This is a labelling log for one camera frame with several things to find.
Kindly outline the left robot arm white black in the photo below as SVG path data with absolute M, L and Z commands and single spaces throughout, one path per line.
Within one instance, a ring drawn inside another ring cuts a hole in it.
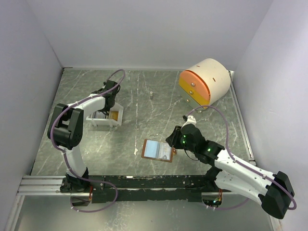
M 115 98 L 120 84 L 111 80 L 88 97 L 71 104 L 59 103 L 55 106 L 48 128 L 48 138 L 56 149 L 64 154 L 67 170 L 60 191 L 84 192 L 90 186 L 89 171 L 83 162 L 80 142 L 83 124 L 88 116 L 96 112 L 105 115 L 116 105 Z

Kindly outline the white card tray box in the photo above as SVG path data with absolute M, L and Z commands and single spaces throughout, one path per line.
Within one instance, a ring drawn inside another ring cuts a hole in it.
M 117 127 L 122 125 L 124 107 L 115 103 L 107 112 L 96 111 L 86 118 L 93 126 Z

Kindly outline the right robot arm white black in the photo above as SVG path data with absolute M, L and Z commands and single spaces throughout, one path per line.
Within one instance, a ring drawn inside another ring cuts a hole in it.
M 204 180 L 205 188 L 217 188 L 243 195 L 277 219 L 283 219 L 295 195 L 289 177 L 281 171 L 272 173 L 229 154 L 217 142 L 206 140 L 193 124 L 176 126 L 166 142 L 172 148 L 195 155 L 198 161 L 211 165 Z

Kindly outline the brown leather card holder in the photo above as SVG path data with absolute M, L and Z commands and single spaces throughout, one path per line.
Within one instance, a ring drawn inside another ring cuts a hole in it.
M 145 159 L 151 159 L 156 161 L 163 161 L 163 162 L 172 162 L 173 156 L 177 154 L 177 150 L 173 147 L 171 147 L 171 159 L 168 160 L 162 160 L 158 158 L 158 149 L 159 144 L 163 141 L 154 141 L 145 139 L 143 143 L 142 153 L 141 157 Z

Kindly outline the white VIP card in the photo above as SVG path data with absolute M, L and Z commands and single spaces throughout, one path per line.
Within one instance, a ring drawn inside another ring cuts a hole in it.
M 158 149 L 158 158 L 169 161 L 171 159 L 171 150 L 171 147 L 167 143 L 161 142 Z

